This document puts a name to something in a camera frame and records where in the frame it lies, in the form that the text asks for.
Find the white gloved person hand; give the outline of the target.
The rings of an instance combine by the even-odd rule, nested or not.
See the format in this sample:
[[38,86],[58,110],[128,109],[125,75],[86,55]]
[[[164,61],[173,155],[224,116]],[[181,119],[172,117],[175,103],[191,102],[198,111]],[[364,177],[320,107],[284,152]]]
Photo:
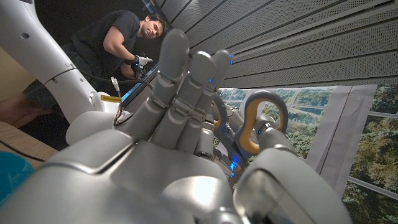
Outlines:
[[131,68],[137,79],[141,79],[147,73],[147,65],[133,64]]
[[149,62],[153,62],[153,60],[151,58],[149,58],[149,57],[141,57],[141,56],[138,56],[138,55],[134,56],[133,64],[135,64],[135,65],[145,66]]

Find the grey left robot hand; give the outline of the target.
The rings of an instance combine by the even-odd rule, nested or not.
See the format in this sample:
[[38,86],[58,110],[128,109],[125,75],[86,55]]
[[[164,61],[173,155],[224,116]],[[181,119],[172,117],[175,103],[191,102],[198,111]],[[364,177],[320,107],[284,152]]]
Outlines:
[[238,109],[230,106],[215,111],[219,113],[215,120],[215,137],[219,143],[214,148],[213,160],[222,168],[233,188],[247,166],[247,159],[234,141],[234,135],[243,125],[243,117]]

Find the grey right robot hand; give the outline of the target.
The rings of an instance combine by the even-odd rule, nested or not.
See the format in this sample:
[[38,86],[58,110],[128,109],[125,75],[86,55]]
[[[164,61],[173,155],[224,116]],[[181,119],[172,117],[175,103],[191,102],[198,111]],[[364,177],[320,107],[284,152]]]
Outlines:
[[217,89],[228,53],[188,57],[187,36],[163,40],[152,93],[132,115],[83,79],[43,32],[28,56],[59,69],[46,86],[70,122],[69,146],[1,207],[2,223],[350,223],[334,190],[285,137],[288,112],[273,92],[246,102],[234,141],[247,166],[233,188],[213,160]]

